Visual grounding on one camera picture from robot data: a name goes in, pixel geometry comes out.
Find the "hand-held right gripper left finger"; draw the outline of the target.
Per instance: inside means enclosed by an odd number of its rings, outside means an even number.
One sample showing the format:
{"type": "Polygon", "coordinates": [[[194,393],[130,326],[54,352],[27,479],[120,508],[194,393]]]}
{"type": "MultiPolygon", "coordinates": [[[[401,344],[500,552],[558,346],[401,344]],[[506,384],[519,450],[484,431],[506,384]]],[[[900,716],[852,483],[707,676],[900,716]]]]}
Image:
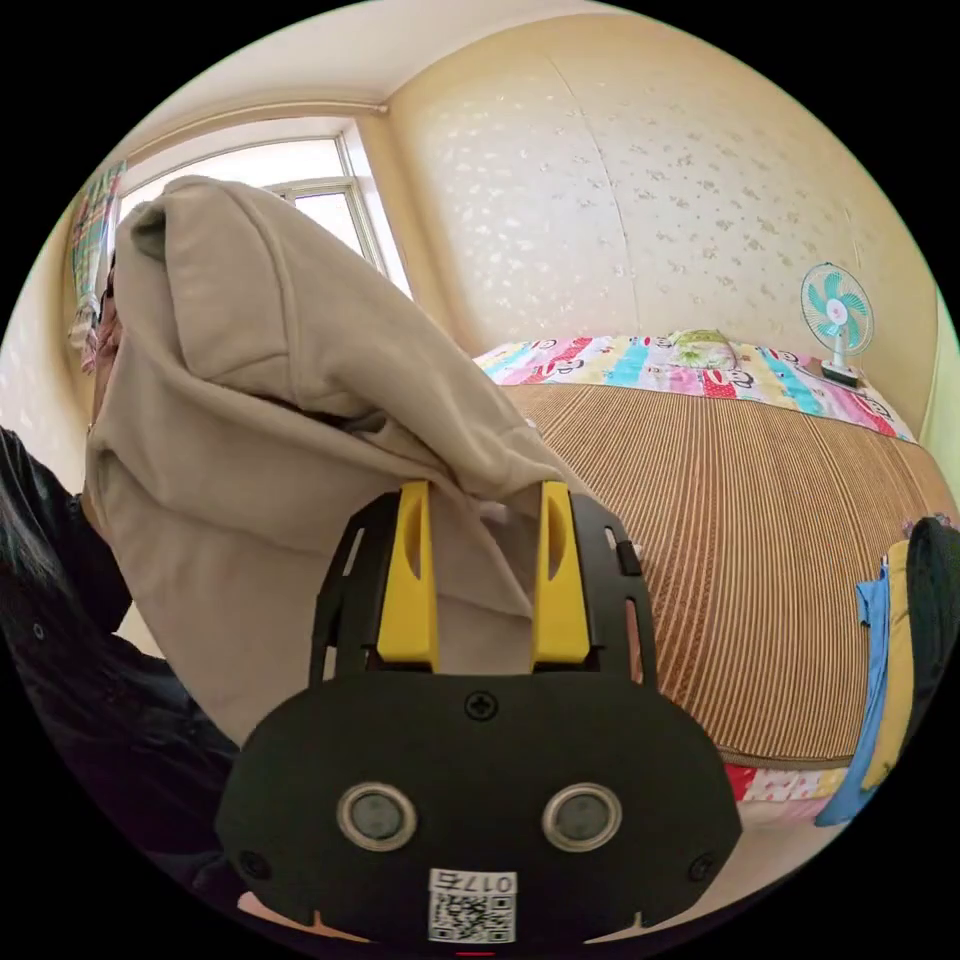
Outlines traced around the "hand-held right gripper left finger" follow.
{"type": "Polygon", "coordinates": [[[376,653],[388,666],[436,666],[437,596],[426,480],[400,490],[389,560],[376,653]]]}

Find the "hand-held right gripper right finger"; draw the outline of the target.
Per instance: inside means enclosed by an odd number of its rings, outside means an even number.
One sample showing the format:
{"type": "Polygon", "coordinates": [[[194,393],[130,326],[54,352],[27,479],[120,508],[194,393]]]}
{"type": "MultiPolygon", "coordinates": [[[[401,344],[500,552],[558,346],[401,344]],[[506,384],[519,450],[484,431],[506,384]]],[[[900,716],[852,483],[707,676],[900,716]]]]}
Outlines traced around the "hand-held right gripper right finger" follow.
{"type": "Polygon", "coordinates": [[[580,666],[590,636],[571,495],[559,481],[542,484],[532,616],[533,666],[580,666]]]}

